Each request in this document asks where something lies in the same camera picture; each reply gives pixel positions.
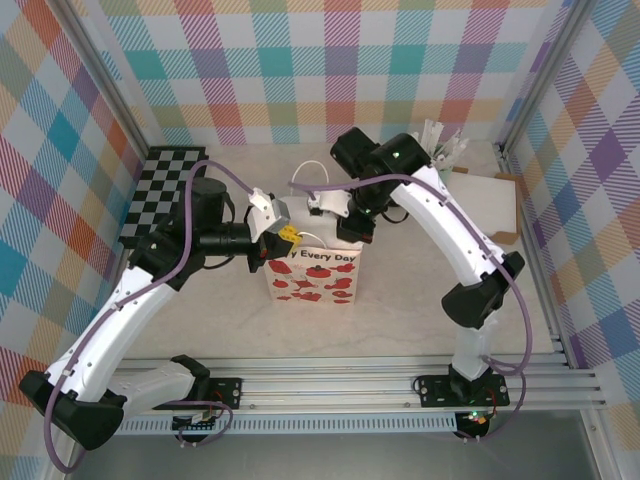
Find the purple cable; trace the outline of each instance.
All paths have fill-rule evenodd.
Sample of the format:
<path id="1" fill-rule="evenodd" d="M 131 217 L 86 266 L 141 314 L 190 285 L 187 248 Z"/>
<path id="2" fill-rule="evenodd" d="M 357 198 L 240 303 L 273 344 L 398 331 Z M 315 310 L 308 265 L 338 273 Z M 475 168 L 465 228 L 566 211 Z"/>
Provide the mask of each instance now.
<path id="1" fill-rule="evenodd" d="M 73 367 L 75 366 L 76 363 L 78 363 L 78 359 L 80 358 L 80 354 L 86 348 L 86 346 L 89 343 L 89 341 L 93 338 L 93 336 L 96 334 L 96 332 L 98 330 L 100 330 L 100 327 L 104 324 L 104 322 L 106 322 L 109 319 L 109 317 L 113 314 L 113 312 L 116 311 L 116 309 L 122 308 L 127 303 L 132 302 L 133 300 L 135 300 L 137 298 L 140 298 L 145 293 L 147 293 L 147 292 L 153 290 L 154 288 L 158 287 L 159 285 L 162 285 L 163 283 L 171 280 L 178 273 L 180 273 L 180 271 L 187 264 L 187 261 L 189 260 L 189 254 L 191 253 L 191 241 L 192 241 L 192 234 L 193 234 L 193 232 L 192 232 L 192 221 L 193 221 L 193 219 L 191 217 L 191 191 L 192 191 L 192 188 L 193 188 L 193 179 L 195 178 L 196 172 L 200 168 L 202 168 L 202 167 L 204 167 L 206 165 L 209 165 L 209 166 L 212 166 L 212 167 L 216 167 L 218 170 L 221 170 L 229 178 L 231 178 L 234 182 L 236 182 L 240 186 L 240 188 L 242 188 L 245 192 L 247 192 L 249 194 L 253 193 L 253 190 L 246 183 L 244 183 L 242 180 L 240 180 L 233 172 L 231 172 L 224 165 L 221 165 L 218 162 L 214 162 L 212 160 L 200 160 L 200 161 L 196 162 L 196 164 L 193 166 L 193 168 L 189 171 L 189 177 L 187 178 L 187 183 L 186 183 L 186 187 L 185 187 L 185 202 L 184 202 L 184 210 L 185 210 L 185 227 L 184 227 L 184 229 L 185 229 L 185 241 L 184 241 L 184 251 L 182 252 L 182 257 L 180 258 L 180 261 L 174 267 L 174 269 L 171 270 L 169 273 L 167 273 L 164 277 L 156 280 L 155 282 L 147 285 L 144 288 L 141 288 L 137 292 L 132 293 L 131 295 L 129 295 L 128 297 L 123 298 L 119 302 L 116 302 L 114 304 L 115 308 L 110 308 L 109 310 L 105 311 L 100 316 L 100 318 L 98 318 L 98 320 L 93 325 L 93 327 L 91 327 L 91 329 L 89 329 L 87 331 L 87 334 L 82 338 L 80 344 L 78 345 L 78 347 L 75 349 L 75 351 L 71 355 L 71 358 L 69 358 L 69 361 L 67 362 L 67 365 L 64 367 L 64 371 L 67 371 L 67 372 L 72 372 L 73 371 Z M 58 454 L 55 451 L 55 447 L 53 445 L 53 437 L 52 437 L 52 433 L 51 433 L 51 424 L 52 424 L 52 421 L 53 421 L 53 409 L 54 409 L 55 404 L 56 404 L 55 399 L 58 398 L 58 394 L 62 390 L 62 387 L 63 387 L 64 382 L 65 382 L 66 379 L 67 379 L 66 375 L 64 375 L 64 374 L 61 375 L 60 378 L 58 379 L 58 381 L 56 382 L 55 386 L 53 387 L 53 391 L 51 392 L 51 395 L 49 396 L 49 401 L 47 402 L 47 408 L 45 409 L 45 412 L 44 412 L 44 443 L 45 443 L 45 447 L 47 449 L 47 454 L 49 455 L 49 458 L 51 459 L 51 462 L 53 463 L 53 465 L 58 470 L 60 470 L 62 473 L 72 473 L 78 468 L 78 466 L 80 465 L 80 462 L 84 458 L 84 454 L 86 453 L 85 450 L 81 449 L 80 454 L 78 455 L 78 458 L 76 459 L 75 463 L 73 465 L 71 465 L 71 466 L 67 466 L 64 463 L 62 463 L 62 460 L 60 460 L 60 457 L 58 457 Z"/>
<path id="2" fill-rule="evenodd" d="M 496 371 L 501 375 L 504 375 L 504 376 L 520 375 L 522 372 L 524 372 L 524 369 L 529 364 L 529 360 L 531 359 L 531 352 L 533 350 L 533 331 L 531 327 L 531 318 L 529 317 L 529 310 L 527 310 L 527 305 L 524 301 L 524 297 L 522 296 L 522 293 L 520 292 L 520 289 L 516 285 L 516 282 L 513 279 L 513 277 L 511 277 L 509 272 L 507 272 L 507 270 L 502 266 L 502 264 L 493 256 L 493 253 L 491 253 L 491 250 L 489 249 L 489 247 L 487 247 L 487 245 L 482 240 L 482 237 L 478 235 L 478 233 L 475 231 L 471 223 L 469 223 L 465 215 L 460 210 L 458 210 L 455 206 L 453 206 L 451 202 L 448 202 L 447 197 L 445 195 L 440 193 L 437 189 L 433 188 L 428 183 L 420 180 L 419 178 L 415 178 L 409 175 L 403 175 L 400 173 L 389 173 L 386 175 L 380 175 L 378 177 L 367 178 L 365 180 L 357 180 L 357 181 L 348 182 L 348 183 L 342 183 L 339 185 L 304 185 L 301 183 L 289 182 L 289 186 L 309 193 L 313 190 L 317 192 L 332 191 L 332 190 L 351 190 L 353 188 L 366 187 L 368 185 L 375 185 L 376 183 L 387 182 L 389 180 L 415 183 L 421 186 L 422 188 L 424 188 L 429 193 L 431 193 L 433 196 L 435 196 L 443 205 L 446 205 L 447 207 L 449 207 L 449 210 L 451 210 L 451 212 L 455 215 L 455 217 L 458 220 L 460 220 L 460 223 L 462 223 L 465 229 L 477 242 L 478 246 L 480 247 L 480 250 L 482 250 L 482 252 L 491 261 L 491 263 L 493 263 L 496 269 L 505 278 L 505 280 L 513 290 L 513 293 L 518 301 L 518 304 L 520 305 L 520 309 L 522 310 L 522 316 L 524 317 L 524 329 L 525 329 L 525 336 L 526 336 L 524 356 L 519 365 L 498 362 L 489 357 L 483 357 L 483 360 L 488 365 L 490 365 L 494 371 Z M 500 368 L 498 365 L 507 366 L 511 370 L 504 370 Z"/>
<path id="3" fill-rule="evenodd" d="M 209 402 L 209 401 L 189 401 L 189 400 L 176 400 L 175 402 L 167 402 L 165 403 L 165 405 L 176 405 L 176 406 L 183 406 L 183 405 L 187 405 L 187 406 L 202 406 L 202 407 L 216 407 L 216 408 L 220 408 L 222 410 L 225 410 L 228 414 L 229 414 L 229 420 L 227 420 L 227 424 L 224 426 L 224 428 L 222 430 L 220 430 L 218 433 L 216 433 L 215 435 L 209 435 L 207 438 L 205 438 L 204 440 L 196 443 L 192 443 L 191 445 L 196 448 L 196 447 L 201 447 L 203 445 L 207 445 L 209 443 L 215 442 L 216 440 L 218 440 L 220 437 L 222 437 L 222 435 L 224 435 L 227 430 L 229 430 L 231 428 L 231 422 L 233 422 L 233 410 L 231 410 L 231 407 L 229 407 L 228 405 L 221 403 L 221 402 Z M 180 430 L 178 430 L 178 440 L 180 440 L 182 442 L 182 445 L 184 445 L 185 443 L 188 443 L 184 438 L 182 438 L 182 432 L 184 431 L 184 428 L 181 428 Z"/>

